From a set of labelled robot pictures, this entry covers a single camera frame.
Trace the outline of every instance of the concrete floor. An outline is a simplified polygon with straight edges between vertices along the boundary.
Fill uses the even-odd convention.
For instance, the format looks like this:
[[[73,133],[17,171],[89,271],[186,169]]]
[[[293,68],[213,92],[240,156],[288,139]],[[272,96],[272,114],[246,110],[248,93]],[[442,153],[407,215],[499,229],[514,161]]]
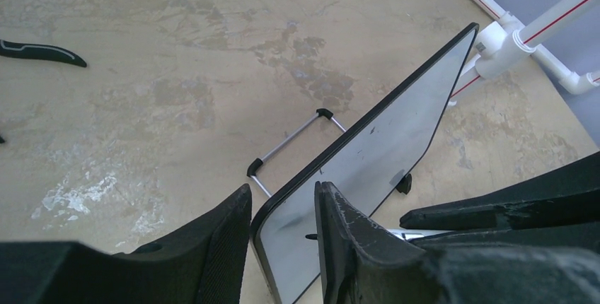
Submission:
[[[0,0],[0,38],[90,66],[0,58],[0,239],[129,252],[217,205],[319,107],[349,126],[471,21],[470,0]],[[277,189],[339,135],[319,122]],[[597,151],[532,61],[450,109],[375,219],[473,197]],[[265,201],[253,187],[254,212]],[[303,303],[318,302],[320,284]],[[242,303],[271,303],[253,254]]]

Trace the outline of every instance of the gray wall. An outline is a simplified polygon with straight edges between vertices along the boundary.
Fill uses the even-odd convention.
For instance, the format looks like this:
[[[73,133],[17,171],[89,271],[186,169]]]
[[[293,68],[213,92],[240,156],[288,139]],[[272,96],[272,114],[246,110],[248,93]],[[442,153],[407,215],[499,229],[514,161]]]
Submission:
[[[530,23],[559,0],[495,0],[524,24]],[[579,74],[600,70],[600,6],[543,43],[569,69]],[[555,83],[571,110],[600,146],[600,88],[570,95]]]

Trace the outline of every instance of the pvc pipe joint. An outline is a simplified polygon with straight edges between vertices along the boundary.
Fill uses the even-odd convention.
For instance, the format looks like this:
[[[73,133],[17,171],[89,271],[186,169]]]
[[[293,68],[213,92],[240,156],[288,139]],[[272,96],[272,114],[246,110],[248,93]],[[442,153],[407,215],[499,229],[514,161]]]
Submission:
[[[498,19],[498,23],[502,26],[502,28],[504,28],[504,30],[507,33],[512,33],[512,31],[514,30],[520,30],[523,27],[525,27],[525,25],[516,16],[512,15],[512,13],[510,13],[509,11],[506,11],[506,13],[500,16],[500,19]]]
[[[532,55],[536,51],[521,41],[519,31],[515,30],[502,42],[502,48],[490,58],[479,59],[475,63],[475,69],[482,78],[493,79],[506,71],[509,67]]]
[[[477,34],[475,49],[481,54],[482,58],[489,59],[502,48],[502,43],[507,36],[508,33],[504,28],[494,21]]]
[[[572,72],[567,78],[561,79],[558,83],[573,95],[582,94],[594,87],[600,86],[600,71],[590,72],[588,74],[579,75]]]

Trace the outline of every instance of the metal rod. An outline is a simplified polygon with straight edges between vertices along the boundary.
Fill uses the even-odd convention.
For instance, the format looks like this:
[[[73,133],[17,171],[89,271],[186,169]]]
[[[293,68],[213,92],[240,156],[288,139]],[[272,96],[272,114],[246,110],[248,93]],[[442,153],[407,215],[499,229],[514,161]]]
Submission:
[[[342,126],[342,124],[340,124],[334,117],[331,117],[331,121],[333,122],[333,124],[335,124],[335,126],[341,129],[342,132],[346,132],[346,129]]]
[[[260,180],[258,180],[258,177],[255,175],[251,175],[250,178],[252,178],[254,180],[254,182],[256,183],[256,185],[258,185],[258,187],[261,188],[261,190],[267,195],[267,197],[271,197],[271,192],[269,192],[269,190],[260,182]]]
[[[296,131],[293,131],[292,134],[290,134],[289,136],[287,136],[286,139],[284,139],[284,141],[279,143],[279,145],[275,146],[269,153],[265,154],[265,156],[261,158],[262,163],[265,163],[269,158],[273,157],[273,155],[279,152],[279,150],[281,150],[283,146],[286,146],[287,143],[289,143],[294,137],[298,136],[300,132],[302,132],[305,128],[312,124],[312,122],[314,122],[317,118],[319,118],[319,114],[315,113],[309,121],[305,122],[304,125],[300,126]]]

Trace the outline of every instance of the metal bracket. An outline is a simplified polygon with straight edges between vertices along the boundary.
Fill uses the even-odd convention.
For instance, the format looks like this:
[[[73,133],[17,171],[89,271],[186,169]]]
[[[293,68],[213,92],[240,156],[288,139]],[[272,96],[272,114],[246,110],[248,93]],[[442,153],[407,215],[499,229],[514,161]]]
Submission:
[[[277,152],[281,151],[282,148],[289,144],[290,141],[297,137],[303,130],[305,130],[305,128],[307,128],[319,117],[325,117],[331,120],[331,122],[333,122],[333,124],[335,124],[335,126],[337,126],[338,129],[342,130],[342,132],[346,132],[346,129],[333,117],[333,112],[326,108],[319,108],[307,122],[305,122],[302,126],[296,129],[296,131],[292,132],[289,136],[287,136],[287,138],[284,139],[284,141],[275,146],[271,151],[269,151],[269,153],[265,154],[262,158],[256,158],[250,164],[250,166],[248,166],[246,175],[252,178],[252,180],[254,180],[256,185],[260,187],[260,189],[267,195],[267,197],[270,198],[272,196],[272,193],[269,192],[266,186],[258,179],[258,170],[267,162],[267,160],[271,159]]]

